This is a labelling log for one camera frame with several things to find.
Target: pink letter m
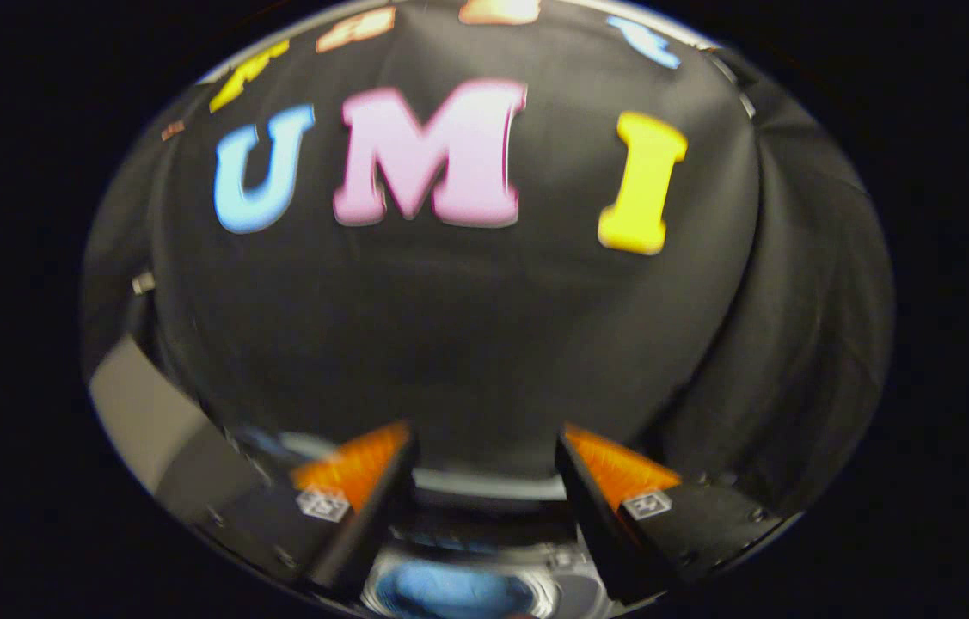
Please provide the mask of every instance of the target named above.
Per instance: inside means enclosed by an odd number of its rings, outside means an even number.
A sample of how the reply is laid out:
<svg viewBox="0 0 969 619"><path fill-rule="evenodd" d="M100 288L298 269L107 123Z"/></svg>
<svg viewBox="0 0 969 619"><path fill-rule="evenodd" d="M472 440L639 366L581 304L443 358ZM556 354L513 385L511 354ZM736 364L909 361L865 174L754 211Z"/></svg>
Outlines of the pink letter m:
<svg viewBox="0 0 969 619"><path fill-rule="evenodd" d="M474 79L445 99L426 128L394 88L343 102L351 128L343 187L335 192L335 219L347 226L381 222L384 192L377 165L405 219L413 219L439 166L434 215L454 226L499 228L518 219L518 193L507 185L511 121L526 105L524 83Z"/></svg>

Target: screw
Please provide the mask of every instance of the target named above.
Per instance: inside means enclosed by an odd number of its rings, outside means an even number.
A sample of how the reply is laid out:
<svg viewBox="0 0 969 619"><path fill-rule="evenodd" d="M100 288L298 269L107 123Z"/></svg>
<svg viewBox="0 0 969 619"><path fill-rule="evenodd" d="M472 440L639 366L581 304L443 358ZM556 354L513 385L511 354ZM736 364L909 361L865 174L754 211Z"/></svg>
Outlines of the screw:
<svg viewBox="0 0 969 619"><path fill-rule="evenodd" d="M277 557L279 557L281 565L285 565L285 567L288 567L289 569L297 567L297 562L294 561L291 556L289 556L289 553L285 552L283 549L280 549L279 546L274 546L274 553L277 554Z"/></svg>
<svg viewBox="0 0 969 619"><path fill-rule="evenodd" d="M206 510L209 510L209 518L212 518L213 524L215 524L216 526L220 526L220 528L223 529L224 518L222 518L220 514L217 513L217 510L214 510L212 508L206 508Z"/></svg>

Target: black fabric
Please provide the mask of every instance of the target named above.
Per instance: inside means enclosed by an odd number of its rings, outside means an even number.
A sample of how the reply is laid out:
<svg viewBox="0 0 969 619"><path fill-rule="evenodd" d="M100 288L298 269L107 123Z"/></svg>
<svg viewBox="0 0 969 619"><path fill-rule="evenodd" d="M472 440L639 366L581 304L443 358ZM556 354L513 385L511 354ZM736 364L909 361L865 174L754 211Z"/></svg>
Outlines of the black fabric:
<svg viewBox="0 0 969 619"><path fill-rule="evenodd" d="M751 83L762 216L733 316L658 436L669 466L737 471L740 488L792 513L869 426L892 344L892 271L837 145L774 83L719 55Z"/></svg>
<svg viewBox="0 0 969 619"><path fill-rule="evenodd" d="M407 416L424 466L548 477L563 420L630 440L696 368L751 249L756 149L733 86L696 50L674 46L682 64L665 70L597 11L546 3L514 35L448 28L459 7L397 4L389 34L326 55L312 51L322 31L295 36L240 98L192 114L156 205L157 301L199 396L236 423L342 442ZM426 120L479 77L528 83L509 146L519 222L445 226L428 199L412 222L390 208L375 226L337 224L343 99L395 86ZM232 235L213 212L214 149L302 103L316 124L289 211ZM625 165L626 110L690 142L654 258L598 243ZM248 183L268 153L256 146Z"/></svg>
<svg viewBox="0 0 969 619"><path fill-rule="evenodd" d="M132 279L150 269L147 215L157 166L169 147L163 130L181 119L205 92L205 87L194 87L178 95L146 126L114 174L95 215L83 257L79 307L82 369L88 379L127 332L126 314L134 310Z"/></svg>
<svg viewBox="0 0 969 619"><path fill-rule="evenodd" d="M106 266L88 269L84 297L100 301L86 304L87 367L150 262L170 375L224 426L344 442L410 418L424 466L546 477L571 420L685 475L736 474L776 511L807 506L868 426L892 338L888 255L852 165L732 52L715 54L738 83L677 42L681 65L664 70L591 9L543 3L512 35L448 28L459 5L398 3L393 31L329 54L314 52L326 28L297 35L214 114L228 76L184 94L196 103L185 132L159 141L168 114L151 127L95 226L111 231L88 252ZM395 86L426 121L477 77L529 85L509 148L519 222L445 226L428 196L413 222L390 207L375 226L339 226L343 99ZM230 234L213 210L217 143L249 123L265 137L273 114L303 103L316 124L291 207ZM653 258L595 234L622 179L626 110L690 142ZM262 138L251 187L268 154Z"/></svg>

